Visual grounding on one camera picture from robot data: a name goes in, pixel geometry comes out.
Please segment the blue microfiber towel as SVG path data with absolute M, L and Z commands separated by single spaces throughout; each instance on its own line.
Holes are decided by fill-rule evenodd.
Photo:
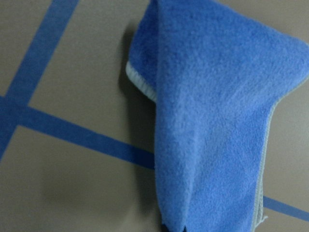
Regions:
M 253 232 L 278 102 L 309 46 L 214 0 L 152 0 L 126 73 L 156 104 L 155 185 L 170 232 Z

